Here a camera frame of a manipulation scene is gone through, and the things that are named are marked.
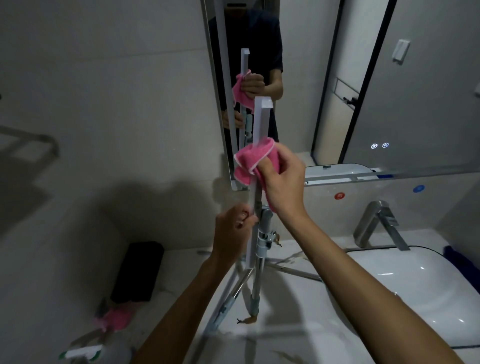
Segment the blue cloth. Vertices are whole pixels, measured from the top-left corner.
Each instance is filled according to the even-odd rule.
[[[472,262],[465,258],[459,252],[453,250],[451,246],[444,248],[444,257],[452,263],[470,284],[480,293],[480,269],[475,267]]]

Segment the black t-shirt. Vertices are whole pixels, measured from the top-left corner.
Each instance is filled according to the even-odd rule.
[[[223,85],[220,48],[218,45],[218,30],[216,18],[208,22],[212,54],[215,65],[216,83],[220,107],[226,110],[225,88]],[[230,81],[236,83],[236,75],[240,73],[240,55],[242,48],[248,48],[248,68],[252,73],[261,74],[265,85],[270,84],[270,71],[283,71],[282,38],[280,22],[273,15],[265,11],[249,9],[240,19],[225,14],[225,28],[227,32],[228,61],[230,63]],[[270,112],[268,136],[278,141],[275,114]]]

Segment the blue cold water label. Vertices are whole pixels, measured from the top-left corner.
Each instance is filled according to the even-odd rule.
[[[422,192],[425,189],[425,186],[423,184],[419,184],[417,187],[413,189],[414,193]]]

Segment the mirror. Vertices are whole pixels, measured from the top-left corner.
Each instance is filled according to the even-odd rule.
[[[477,171],[480,5],[434,4],[205,0],[232,188],[255,96],[272,99],[268,136],[307,184]]]

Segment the marble countertop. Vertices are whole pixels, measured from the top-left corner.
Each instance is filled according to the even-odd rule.
[[[441,251],[446,241],[432,230],[402,232],[410,245]],[[352,237],[334,238],[343,248],[354,247]],[[391,244],[386,234],[374,234],[373,245]],[[268,256],[286,259],[285,266],[314,273],[295,241],[282,241]],[[201,249],[165,252],[152,300],[141,307],[124,334],[139,347],[176,298],[195,276],[206,255]],[[373,360],[359,337],[321,282],[265,268],[258,320],[237,324],[249,317],[246,302],[252,281],[238,297],[218,333],[199,347],[201,334],[212,315],[231,275],[232,267],[213,296],[200,323],[185,363],[365,363]],[[480,349],[461,349],[457,353],[467,364],[479,363]]]

